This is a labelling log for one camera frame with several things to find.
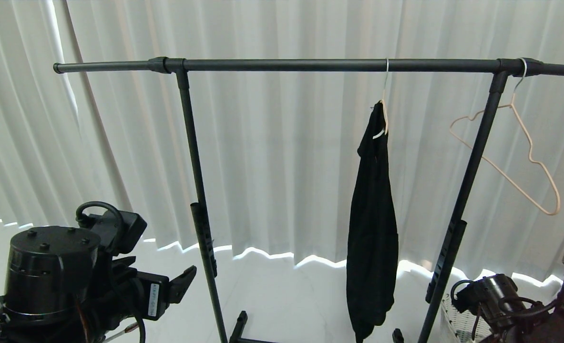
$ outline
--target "black metal clothes rack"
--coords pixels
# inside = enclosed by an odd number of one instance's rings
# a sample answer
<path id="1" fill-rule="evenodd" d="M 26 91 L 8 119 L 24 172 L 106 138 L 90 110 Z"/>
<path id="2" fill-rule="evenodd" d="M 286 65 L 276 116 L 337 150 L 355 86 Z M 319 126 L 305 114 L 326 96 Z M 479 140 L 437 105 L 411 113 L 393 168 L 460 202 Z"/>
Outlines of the black metal clothes rack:
<path id="1" fill-rule="evenodd" d="M 225 323 L 216 289 L 216 260 L 212 246 L 212 235 L 205 202 L 203 176 L 197 149 L 197 136 L 195 121 L 189 93 L 189 71 L 386 71 L 387 61 L 389 71 L 411 72 L 487 72 L 493 74 L 489 96 L 482 115 L 473 150 L 466 166 L 462 184 L 453 209 L 447 234 L 436 263 L 434 275 L 426 291 L 426 301 L 430 304 L 421 329 L 418 343 L 426 343 L 437 311 L 443 298 L 443 293 L 450 277 L 456 255 L 462 242 L 462 237 L 467 223 L 462 220 L 463 211 L 471 193 L 471 187 L 476 172 L 481 162 L 487 137 L 492 128 L 493 119 L 504 92 L 504 86 L 509 76 L 522 76 L 524 62 L 520 59 L 497 60 L 467 60 L 467 59 L 275 59 L 275 60 L 190 60 L 156 57 L 148 61 L 106 61 L 97 63 L 55 63 L 53 69 L 62 74 L 64 72 L 80 71 L 131 71 L 149 70 L 164 74 L 175 73 L 182 101 L 186 135 L 190 150 L 193 175 L 197 189 L 197 202 L 191 204 L 195 231 L 201 259 L 203 260 L 205 278 L 207 280 L 214 317 L 218 327 L 221 343 L 268 343 L 242 337 L 242 332 L 247 322 L 247 314 L 242 311 L 237 319 L 233 333 L 227 339 Z M 556 75 L 564 76 L 564 65 L 549 64 L 534 59 L 524 59 L 527 70 L 526 76 Z M 393 340 L 401 342 L 401 335 L 395 333 Z"/>

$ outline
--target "clothes hanger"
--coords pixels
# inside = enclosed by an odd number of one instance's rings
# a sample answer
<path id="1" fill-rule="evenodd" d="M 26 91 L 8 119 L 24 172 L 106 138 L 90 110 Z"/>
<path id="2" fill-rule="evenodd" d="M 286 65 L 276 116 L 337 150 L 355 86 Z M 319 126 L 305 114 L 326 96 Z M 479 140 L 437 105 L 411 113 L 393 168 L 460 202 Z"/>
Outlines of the clothes hanger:
<path id="1" fill-rule="evenodd" d="M 384 78 L 384 91 L 381 94 L 381 100 L 380 100 L 381 104 L 384 106 L 384 121 L 386 123 L 384 128 L 381 130 L 381 132 L 373 136 L 373 139 L 377 139 L 380 138 L 382 135 L 388 134 L 388 109 L 386 107 L 386 84 L 388 83 L 389 70 L 390 70 L 390 60 L 386 59 L 386 77 Z"/>
<path id="2" fill-rule="evenodd" d="M 549 211 L 545 210 L 540 204 L 538 204 L 538 202 L 536 202 L 534 199 L 532 199 L 532 197 L 530 197 L 530 195 L 528 195 L 528 193 L 526 193 L 523 189 L 521 189 L 521 187 L 519 187 L 517 185 L 517 183 L 515 183 L 513 180 L 511 180 L 511 178 L 509 178 L 509 176 L 506 173 L 504 173 L 502 171 L 502 169 L 500 169 L 495 163 L 493 163 L 491 161 L 491 159 L 487 158 L 486 156 L 482 156 L 482 158 L 485 161 L 487 161 L 487 163 L 492 165 L 492 167 L 494 167 L 502 176 L 504 176 L 504 178 L 508 182 L 510 182 L 513 185 L 513 187 L 515 187 L 518 191 L 520 191 L 521 194 L 523 194 L 524 197 L 526 197 L 528 200 L 530 200 L 530 202 L 532 202 L 532 204 L 534 204 L 539 210 L 543 211 L 543 213 L 545 213 L 547 215 L 556 215 L 557 213 L 559 213 L 559 209 L 561 208 L 561 198 L 559 197 L 559 191 L 557 189 L 557 186 L 555 185 L 553 178 L 551 177 L 551 174 L 549 173 L 549 171 L 547 169 L 547 166 L 545 166 L 544 163 L 542 163 L 540 161 L 535 161 L 532 158 L 532 150 L 534 148 L 534 142 L 532 141 L 532 138 L 530 137 L 530 133 L 528 132 L 525 125 L 523 124 L 523 121 L 521 120 L 521 117 L 519 116 L 519 112 L 517 111 L 517 108 L 515 107 L 515 94 L 517 93 L 517 87 L 519 87 L 519 85 L 521 84 L 521 82 L 523 81 L 523 79 L 525 78 L 525 76 L 528 72 L 528 63 L 522 58 L 520 60 L 523 61 L 523 76 L 521 77 L 521 80 L 519 80 L 517 85 L 515 85 L 515 89 L 513 89 L 513 96 L 511 96 L 511 103 L 509 103 L 507 105 L 498 106 L 498 109 L 509 107 L 513 111 L 513 113 L 515 114 L 515 118 L 517 118 L 517 121 L 519 122 L 519 125 L 521 126 L 521 130 L 524 132 L 525 136 L 528 139 L 528 143 L 530 144 L 530 150 L 528 151 L 528 159 L 530 160 L 530 163 L 537 164 L 544 170 L 545 174 L 547 174 L 547 178 L 549 180 L 549 183 L 551 184 L 551 187 L 552 187 L 552 189 L 555 193 L 555 200 L 556 200 L 556 203 L 557 203 L 556 206 L 555 206 L 555 210 L 553 212 L 549 212 Z M 465 146 L 468 146 L 471 150 L 472 150 L 473 147 L 470 144 L 468 144 L 466 141 L 461 139 L 458 135 L 456 135 L 453 132 L 452 129 L 453 129 L 454 124 L 457 123 L 458 121 L 463 120 L 463 119 L 468 119 L 470 121 L 473 121 L 473 120 L 476 119 L 476 117 L 478 117 L 478 115 L 480 115 L 484 111 L 485 110 L 478 111 L 473 117 L 469 117 L 469 116 L 460 117 L 460 118 L 454 120 L 451 123 L 451 126 L 449 127 L 449 132 L 451 132 L 451 134 L 454 137 L 456 137 L 456 139 L 461 141 Z"/>

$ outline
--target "pleated curtain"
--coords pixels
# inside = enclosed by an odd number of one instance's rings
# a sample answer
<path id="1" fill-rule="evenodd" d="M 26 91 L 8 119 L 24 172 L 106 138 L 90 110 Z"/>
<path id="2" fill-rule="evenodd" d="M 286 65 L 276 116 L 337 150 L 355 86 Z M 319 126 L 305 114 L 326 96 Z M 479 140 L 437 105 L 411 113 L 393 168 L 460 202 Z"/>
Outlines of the pleated curtain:
<path id="1" fill-rule="evenodd" d="M 564 1 L 0 2 L 0 218 L 71 222 L 83 200 L 140 213 L 145 237 L 184 248 L 196 201 L 175 77 L 55 74 L 55 61 L 532 57 L 564 63 Z M 190 72 L 214 244 L 341 261 L 358 143 L 382 72 Z M 491 75 L 391 73 L 390 179 L 400 257 L 431 269 L 470 150 L 448 132 L 483 109 Z M 510 78 L 501 104 L 518 78 Z M 539 212 L 482 163 L 456 267 L 562 275 L 564 78 L 530 77 L 517 109 L 559 188 Z M 473 141 L 478 122 L 454 127 Z M 547 209 L 545 174 L 527 159 L 512 111 L 486 156 Z"/>

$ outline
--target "black garment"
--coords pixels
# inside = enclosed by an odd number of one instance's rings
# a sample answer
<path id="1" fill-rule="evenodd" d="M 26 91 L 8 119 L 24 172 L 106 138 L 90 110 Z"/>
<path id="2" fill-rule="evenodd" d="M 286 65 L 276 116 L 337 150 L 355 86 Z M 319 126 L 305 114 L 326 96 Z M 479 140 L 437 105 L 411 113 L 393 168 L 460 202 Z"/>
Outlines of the black garment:
<path id="1" fill-rule="evenodd" d="M 362 342 L 381 325 L 394 304 L 398 233 L 388 175 L 388 137 L 383 106 L 375 104 L 362 137 L 360 166 L 349 215 L 347 301 L 349 318 Z"/>

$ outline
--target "white label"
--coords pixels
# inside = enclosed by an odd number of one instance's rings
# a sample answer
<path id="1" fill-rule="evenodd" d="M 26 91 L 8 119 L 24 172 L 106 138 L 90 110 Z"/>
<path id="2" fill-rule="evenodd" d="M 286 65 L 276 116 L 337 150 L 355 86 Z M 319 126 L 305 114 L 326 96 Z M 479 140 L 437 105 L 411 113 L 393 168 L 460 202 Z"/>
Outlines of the white label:
<path id="1" fill-rule="evenodd" d="M 157 304 L 159 298 L 159 284 L 151 283 L 151 296 L 148 299 L 148 315 L 157 317 Z"/>

